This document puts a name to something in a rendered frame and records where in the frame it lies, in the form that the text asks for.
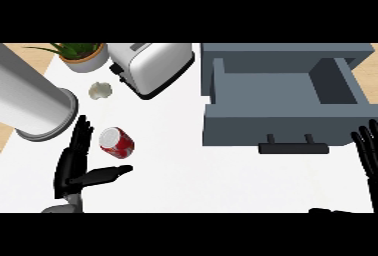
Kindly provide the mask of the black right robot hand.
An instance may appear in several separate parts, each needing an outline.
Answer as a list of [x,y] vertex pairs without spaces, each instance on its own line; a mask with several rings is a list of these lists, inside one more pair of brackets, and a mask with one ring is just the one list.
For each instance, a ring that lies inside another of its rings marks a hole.
[[378,121],[371,119],[370,126],[361,126],[351,137],[365,171],[373,212],[378,214]]

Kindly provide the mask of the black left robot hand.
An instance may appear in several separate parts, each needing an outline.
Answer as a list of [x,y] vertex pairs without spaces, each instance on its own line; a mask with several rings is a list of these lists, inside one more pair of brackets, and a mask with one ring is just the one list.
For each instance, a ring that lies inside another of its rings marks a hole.
[[80,194],[85,187],[114,182],[119,177],[133,170],[132,165],[88,170],[88,154],[91,149],[94,127],[86,116],[79,117],[70,146],[64,149],[58,161],[54,189],[55,198]]

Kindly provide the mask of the red soda can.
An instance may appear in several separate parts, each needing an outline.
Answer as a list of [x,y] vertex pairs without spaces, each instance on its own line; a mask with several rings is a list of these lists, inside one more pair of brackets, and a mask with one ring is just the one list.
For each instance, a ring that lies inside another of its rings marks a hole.
[[135,141],[119,127],[104,130],[100,137],[100,146],[119,159],[126,159],[135,151]]

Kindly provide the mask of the grey open drawer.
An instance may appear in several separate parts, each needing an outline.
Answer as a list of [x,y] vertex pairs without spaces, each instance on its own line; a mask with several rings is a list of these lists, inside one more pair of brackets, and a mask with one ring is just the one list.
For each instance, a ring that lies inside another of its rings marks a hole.
[[206,106],[203,144],[256,146],[280,143],[343,146],[351,133],[378,119],[342,58],[322,59],[308,73],[229,73],[213,61],[212,103]]

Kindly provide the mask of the large white cylinder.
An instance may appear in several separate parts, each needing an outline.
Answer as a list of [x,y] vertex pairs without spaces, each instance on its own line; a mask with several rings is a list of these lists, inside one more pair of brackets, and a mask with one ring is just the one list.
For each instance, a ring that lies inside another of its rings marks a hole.
[[42,142],[70,127],[79,113],[74,93],[58,88],[0,43],[0,122]]

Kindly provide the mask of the pale garlic bulb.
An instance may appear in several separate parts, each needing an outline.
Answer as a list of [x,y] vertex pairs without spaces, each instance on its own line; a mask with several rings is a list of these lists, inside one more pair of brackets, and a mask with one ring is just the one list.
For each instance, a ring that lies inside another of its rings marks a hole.
[[89,96],[94,100],[108,98],[113,94],[113,87],[110,83],[97,82],[89,89]]

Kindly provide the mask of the potted green plant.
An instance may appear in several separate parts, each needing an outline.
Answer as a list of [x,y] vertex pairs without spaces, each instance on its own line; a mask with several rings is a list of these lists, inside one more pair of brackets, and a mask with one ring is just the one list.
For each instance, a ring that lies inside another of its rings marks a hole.
[[98,70],[110,59],[105,43],[52,43],[52,48],[30,46],[30,49],[55,53],[69,68],[77,73]]

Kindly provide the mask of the white toaster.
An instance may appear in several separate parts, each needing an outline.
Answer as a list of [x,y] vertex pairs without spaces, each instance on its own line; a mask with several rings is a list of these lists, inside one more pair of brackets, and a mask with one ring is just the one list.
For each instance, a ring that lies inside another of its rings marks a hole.
[[195,61],[191,43],[110,43],[113,73],[148,100],[178,80]]

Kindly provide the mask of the grey cabinet body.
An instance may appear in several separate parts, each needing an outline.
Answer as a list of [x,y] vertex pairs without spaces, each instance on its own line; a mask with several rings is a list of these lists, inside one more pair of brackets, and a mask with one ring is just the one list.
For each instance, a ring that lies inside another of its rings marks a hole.
[[228,73],[308,73],[322,58],[355,69],[374,53],[370,43],[201,43],[201,95],[210,95],[213,60]]

